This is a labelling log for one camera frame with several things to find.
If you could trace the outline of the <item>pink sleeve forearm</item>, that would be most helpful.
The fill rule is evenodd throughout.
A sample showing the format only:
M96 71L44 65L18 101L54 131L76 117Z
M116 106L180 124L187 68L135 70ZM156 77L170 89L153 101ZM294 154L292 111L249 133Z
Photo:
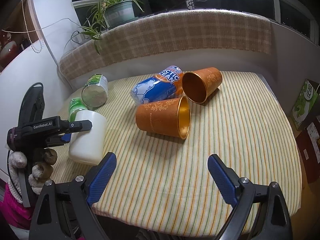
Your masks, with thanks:
M1 213L4 219L16 228L29 230L33 212L34 208L24 207L14 198L6 184L4 198L1 201Z

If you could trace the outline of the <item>gloved left hand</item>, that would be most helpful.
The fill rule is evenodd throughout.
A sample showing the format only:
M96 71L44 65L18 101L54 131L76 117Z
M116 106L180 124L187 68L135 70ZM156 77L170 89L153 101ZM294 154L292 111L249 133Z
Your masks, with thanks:
M47 180L53 173L53 165L57 161L57 152L54 149L36 149L34 152L36 158L33 163L31 174L28 177L28 182L37 195L41 193L41 190ZM18 170L25 168L27 165L27 157L22 152L11 152L8 157L8 171L9 180L8 187L10 193L17 200L18 203L22 204L22 194L20 182L18 179Z

